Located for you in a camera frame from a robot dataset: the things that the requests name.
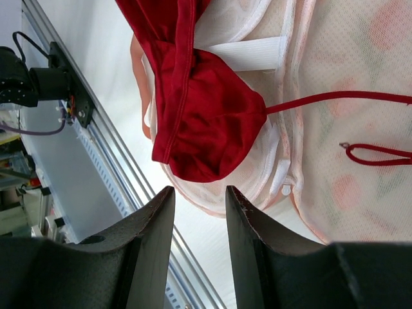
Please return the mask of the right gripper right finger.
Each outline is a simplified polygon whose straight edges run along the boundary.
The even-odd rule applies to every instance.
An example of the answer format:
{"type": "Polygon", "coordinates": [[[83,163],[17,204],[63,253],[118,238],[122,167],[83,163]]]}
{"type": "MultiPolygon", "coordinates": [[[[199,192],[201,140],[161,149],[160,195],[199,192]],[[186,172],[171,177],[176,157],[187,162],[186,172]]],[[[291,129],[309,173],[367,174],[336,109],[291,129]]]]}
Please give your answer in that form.
{"type": "Polygon", "coordinates": [[[409,242],[309,240],[234,186],[226,220],[238,308],[410,308],[409,242]]]}

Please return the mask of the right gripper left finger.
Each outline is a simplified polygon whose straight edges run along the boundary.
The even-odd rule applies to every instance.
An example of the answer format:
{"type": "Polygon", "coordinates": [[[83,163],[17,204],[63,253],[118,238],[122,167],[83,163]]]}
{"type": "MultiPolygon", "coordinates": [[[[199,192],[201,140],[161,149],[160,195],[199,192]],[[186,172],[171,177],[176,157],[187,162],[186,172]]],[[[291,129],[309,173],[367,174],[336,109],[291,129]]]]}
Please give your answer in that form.
{"type": "Polygon", "coordinates": [[[1,238],[2,308],[162,308],[175,192],[78,244],[1,238]]]}

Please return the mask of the red bra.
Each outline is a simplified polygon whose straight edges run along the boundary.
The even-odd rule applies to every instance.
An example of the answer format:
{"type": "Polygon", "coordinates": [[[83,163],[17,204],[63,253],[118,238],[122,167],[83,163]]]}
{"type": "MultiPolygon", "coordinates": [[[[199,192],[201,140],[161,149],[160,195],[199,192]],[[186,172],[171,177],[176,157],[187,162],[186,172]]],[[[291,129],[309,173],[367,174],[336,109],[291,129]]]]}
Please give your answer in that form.
{"type": "Polygon", "coordinates": [[[217,55],[194,47],[208,1],[119,1],[154,73],[157,135],[152,159],[180,179],[208,183],[228,176],[248,155],[269,114],[307,104],[363,98],[410,104],[411,97],[335,91],[266,107],[217,55]]]}

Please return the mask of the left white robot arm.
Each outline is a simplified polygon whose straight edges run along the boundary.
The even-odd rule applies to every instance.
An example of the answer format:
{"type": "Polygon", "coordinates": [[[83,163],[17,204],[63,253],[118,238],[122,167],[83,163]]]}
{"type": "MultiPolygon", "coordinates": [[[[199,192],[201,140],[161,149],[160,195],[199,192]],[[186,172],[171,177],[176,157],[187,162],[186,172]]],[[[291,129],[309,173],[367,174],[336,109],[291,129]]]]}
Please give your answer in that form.
{"type": "Polygon", "coordinates": [[[1,47],[1,110],[36,108],[40,101],[69,99],[67,73],[55,67],[29,68],[18,36],[29,42],[48,61],[51,60],[51,56],[29,36],[20,31],[14,32],[12,39],[20,55],[7,46],[1,47]]]}

